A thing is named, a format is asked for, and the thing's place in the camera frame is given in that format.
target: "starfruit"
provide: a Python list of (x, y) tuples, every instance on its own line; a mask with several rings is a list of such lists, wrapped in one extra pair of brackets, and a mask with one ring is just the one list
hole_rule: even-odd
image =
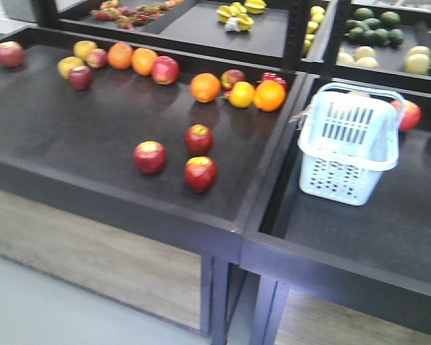
[(238, 10), (238, 13), (246, 13), (247, 9), (243, 5), (241, 5), (241, 2), (233, 2), (231, 6), (235, 7)]
[(238, 26), (241, 31), (246, 31), (251, 29), (254, 24), (254, 20), (247, 14), (240, 13), (236, 16), (238, 18)]
[(244, 6), (248, 13), (260, 14), (264, 12), (267, 4), (264, 0), (246, 0)]
[(234, 17), (237, 14), (237, 11), (234, 11), (230, 6), (227, 5), (222, 5), (217, 9), (218, 20), (222, 23), (226, 23), (228, 18)]

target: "basket handle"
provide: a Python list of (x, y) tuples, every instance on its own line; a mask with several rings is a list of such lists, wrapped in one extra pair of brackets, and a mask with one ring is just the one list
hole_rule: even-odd
[(390, 90), (382, 90), (379, 88), (369, 88), (367, 86), (355, 86), (345, 83), (328, 83), (324, 86), (321, 86), (321, 88), (318, 90), (318, 92), (327, 91), (330, 89), (337, 89), (337, 90), (343, 90), (343, 91), (360, 91), (364, 93), (368, 93), (375, 96), (383, 96), (383, 97), (389, 97), (394, 100), (397, 100), (401, 104), (401, 108), (397, 110), (397, 126), (400, 125), (402, 117), (404, 115), (405, 110), (405, 100), (402, 95), (396, 91), (390, 91)]

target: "table leg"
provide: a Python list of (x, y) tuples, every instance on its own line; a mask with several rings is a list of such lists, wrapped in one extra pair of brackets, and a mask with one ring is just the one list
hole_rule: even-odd
[(274, 344), (288, 291), (283, 282), (260, 277), (250, 345)]

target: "black display table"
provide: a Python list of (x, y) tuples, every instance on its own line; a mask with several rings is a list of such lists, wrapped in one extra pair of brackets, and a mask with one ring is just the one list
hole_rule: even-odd
[[(292, 114), (324, 83), (310, 76)], [(260, 231), (245, 232), (241, 256), (245, 270), (261, 275), (252, 344), (273, 343), (290, 287), (431, 335), (431, 95), (399, 92), (423, 119), (401, 134), (398, 166), (364, 206), (303, 193), (298, 120), (284, 132), (274, 158), (282, 173), (266, 179), (259, 210), (276, 187)]]

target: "apple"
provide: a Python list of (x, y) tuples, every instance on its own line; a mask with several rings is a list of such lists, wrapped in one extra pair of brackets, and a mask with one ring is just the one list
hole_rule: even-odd
[(213, 146), (213, 133), (202, 124), (194, 124), (185, 132), (185, 144), (192, 155), (203, 156)]
[(185, 180), (197, 194), (206, 192), (217, 178), (216, 163), (206, 156), (190, 158), (185, 164)]
[(152, 78), (157, 84), (169, 85), (174, 83), (180, 74), (180, 66), (169, 56), (159, 56), (152, 65)]
[(246, 75), (242, 70), (226, 70), (222, 73), (221, 82), (226, 90), (231, 90), (239, 81), (246, 81)]
[(102, 68), (107, 65), (107, 51), (102, 48), (91, 50), (86, 58), (86, 63), (91, 68)]
[(134, 161), (145, 175), (154, 175), (164, 169), (167, 155), (164, 145), (152, 140), (141, 142), (134, 150)]
[(57, 70), (59, 71), (59, 74), (64, 78), (69, 78), (69, 70), (71, 70), (74, 67), (77, 66), (84, 66), (85, 63), (76, 56), (69, 56), (63, 58), (61, 61), (57, 63)]
[(75, 90), (86, 90), (93, 82), (93, 73), (88, 66), (76, 66), (69, 70), (69, 83)]
[(5, 67), (17, 67), (24, 62), (24, 49), (16, 41), (0, 43), (0, 63)]
[(98, 45), (93, 41), (78, 41), (73, 45), (73, 54), (77, 58), (86, 61), (89, 53), (97, 47)]
[[(404, 102), (405, 110), (401, 124), (399, 125), (400, 132), (407, 132), (414, 129), (422, 118), (422, 110), (417, 104), (408, 100), (405, 100)], [(401, 108), (401, 103), (397, 100), (391, 101), (391, 105), (398, 110)]]

